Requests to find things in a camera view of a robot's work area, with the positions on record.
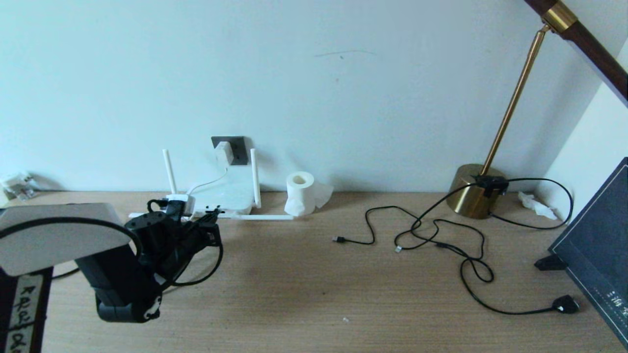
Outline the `white router with antennas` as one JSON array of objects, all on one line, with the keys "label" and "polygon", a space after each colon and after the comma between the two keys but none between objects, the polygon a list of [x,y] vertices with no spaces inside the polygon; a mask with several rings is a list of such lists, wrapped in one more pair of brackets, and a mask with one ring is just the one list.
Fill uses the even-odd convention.
[{"label": "white router with antennas", "polygon": [[[280,214],[251,214],[253,208],[261,208],[261,188],[258,168],[258,154],[256,149],[250,149],[251,170],[253,173],[252,186],[244,183],[233,185],[218,185],[226,177],[224,174],[209,183],[198,184],[191,187],[184,194],[195,198],[194,213],[182,219],[186,221],[196,220],[211,210],[218,209],[218,217],[245,221],[292,221],[291,215]],[[157,199],[159,210],[165,211],[165,197]]]}]

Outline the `white toilet paper roll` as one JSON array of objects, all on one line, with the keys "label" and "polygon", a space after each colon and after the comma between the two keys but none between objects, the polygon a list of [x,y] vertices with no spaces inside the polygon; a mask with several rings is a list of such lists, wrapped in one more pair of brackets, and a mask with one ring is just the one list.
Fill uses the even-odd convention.
[{"label": "white toilet paper roll", "polygon": [[301,217],[321,209],[334,192],[334,187],[317,181],[305,171],[298,171],[286,178],[288,199],[284,211],[291,216]]}]

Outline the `clear plastic wrapper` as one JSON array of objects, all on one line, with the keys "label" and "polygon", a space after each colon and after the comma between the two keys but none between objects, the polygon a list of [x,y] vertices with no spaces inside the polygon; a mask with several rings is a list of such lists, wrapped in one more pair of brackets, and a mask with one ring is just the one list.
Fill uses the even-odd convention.
[{"label": "clear plastic wrapper", "polygon": [[34,178],[28,173],[16,173],[0,176],[0,185],[4,191],[21,201],[27,201],[37,195],[31,183]]}]

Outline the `brass desk lamp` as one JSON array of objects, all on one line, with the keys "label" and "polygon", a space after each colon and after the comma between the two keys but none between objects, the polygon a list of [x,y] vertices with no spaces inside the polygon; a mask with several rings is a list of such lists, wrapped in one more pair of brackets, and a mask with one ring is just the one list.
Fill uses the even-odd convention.
[{"label": "brass desk lamp", "polygon": [[516,182],[493,169],[492,163],[548,31],[575,46],[587,58],[592,68],[597,70],[606,86],[628,107],[628,72],[563,0],[524,1],[540,16],[543,26],[532,40],[520,77],[484,163],[462,165],[454,176],[446,203],[453,212],[464,217],[493,217],[496,203],[505,195],[511,183]]}]

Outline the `crumpled white tissue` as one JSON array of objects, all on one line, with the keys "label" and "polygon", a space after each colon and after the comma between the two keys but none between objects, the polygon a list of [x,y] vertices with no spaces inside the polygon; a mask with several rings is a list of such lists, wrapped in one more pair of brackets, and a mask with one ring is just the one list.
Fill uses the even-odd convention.
[{"label": "crumpled white tissue", "polygon": [[549,206],[537,201],[533,194],[525,194],[525,192],[518,192],[518,199],[524,208],[533,211],[536,215],[543,216],[550,220],[558,220],[554,210]]}]

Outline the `grey wall socket plate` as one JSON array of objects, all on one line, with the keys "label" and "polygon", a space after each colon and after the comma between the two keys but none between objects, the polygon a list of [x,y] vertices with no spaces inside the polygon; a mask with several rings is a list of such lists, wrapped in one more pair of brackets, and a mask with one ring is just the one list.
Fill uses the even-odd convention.
[{"label": "grey wall socket plate", "polygon": [[231,151],[233,152],[231,165],[242,166],[249,163],[249,155],[244,136],[212,136],[211,142],[215,150],[218,149],[218,145],[222,142],[230,143]]}]

